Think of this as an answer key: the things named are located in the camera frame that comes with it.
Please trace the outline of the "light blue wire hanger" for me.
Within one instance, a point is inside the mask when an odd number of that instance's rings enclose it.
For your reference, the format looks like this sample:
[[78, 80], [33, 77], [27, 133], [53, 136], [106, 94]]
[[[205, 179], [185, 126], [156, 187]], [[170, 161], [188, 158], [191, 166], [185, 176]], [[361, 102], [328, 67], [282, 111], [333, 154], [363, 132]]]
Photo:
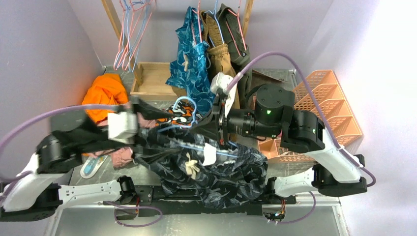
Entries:
[[[190, 127], [197, 125], [202, 115], [196, 109], [197, 103], [190, 97], [181, 96], [175, 103], [170, 106], [166, 112], [173, 115], [172, 118], [160, 118], [155, 121], [155, 126], [162, 126], [162, 131], [166, 130], [185, 130], [189, 133]], [[220, 157], [237, 158], [237, 155], [233, 155], [231, 150], [220, 150], [215, 148], [214, 145], [208, 141], [204, 141], [202, 144], [196, 142], [188, 142], [184, 139], [177, 138], [177, 144], [180, 147], [195, 150], [205, 157], [204, 164], [211, 165]]]

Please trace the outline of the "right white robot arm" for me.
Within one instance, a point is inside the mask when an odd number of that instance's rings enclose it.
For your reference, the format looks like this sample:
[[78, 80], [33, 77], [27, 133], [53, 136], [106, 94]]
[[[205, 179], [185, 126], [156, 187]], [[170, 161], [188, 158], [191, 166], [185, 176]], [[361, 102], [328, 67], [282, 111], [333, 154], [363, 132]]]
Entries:
[[229, 136], [238, 134], [256, 139], [280, 139], [280, 146], [313, 158], [316, 164], [300, 174], [272, 177], [265, 191], [266, 199], [276, 204], [291, 195], [318, 191], [330, 197], [344, 197], [367, 191], [361, 175], [364, 157], [351, 155], [337, 147], [324, 122], [313, 112], [294, 108], [295, 94], [276, 84], [253, 88], [247, 99], [254, 98], [253, 109], [226, 109], [226, 96], [219, 94], [212, 110], [191, 128], [196, 134], [217, 141], [225, 148]]

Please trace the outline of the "dark leaf print shorts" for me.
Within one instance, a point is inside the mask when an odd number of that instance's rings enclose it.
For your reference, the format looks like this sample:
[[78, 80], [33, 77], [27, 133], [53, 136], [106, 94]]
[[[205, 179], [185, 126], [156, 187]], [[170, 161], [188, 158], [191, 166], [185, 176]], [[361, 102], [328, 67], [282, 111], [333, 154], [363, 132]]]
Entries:
[[[258, 150], [241, 144], [221, 149], [214, 140], [185, 130], [162, 131], [162, 126], [141, 128], [146, 140], [135, 162], [155, 173], [165, 196], [193, 190], [207, 208], [231, 208], [259, 198], [265, 189], [268, 161]], [[205, 157], [177, 144], [177, 138], [202, 144], [208, 141], [220, 150], [231, 150], [237, 158], [220, 157], [205, 165]]]

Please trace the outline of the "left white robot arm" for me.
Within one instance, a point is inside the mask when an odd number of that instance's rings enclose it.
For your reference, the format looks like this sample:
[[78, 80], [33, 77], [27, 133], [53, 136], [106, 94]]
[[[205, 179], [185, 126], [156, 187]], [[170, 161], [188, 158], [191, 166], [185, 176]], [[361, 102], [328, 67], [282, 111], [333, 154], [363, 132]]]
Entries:
[[1, 149], [26, 128], [50, 120], [50, 134], [38, 144], [25, 168], [14, 178], [0, 178], [1, 221], [43, 220], [58, 210], [94, 202], [134, 202], [136, 189], [127, 176], [81, 186], [59, 185], [56, 180], [80, 166], [84, 154], [143, 146], [138, 114], [146, 120], [172, 117], [141, 99], [129, 106], [76, 105], [38, 115], [6, 134]]

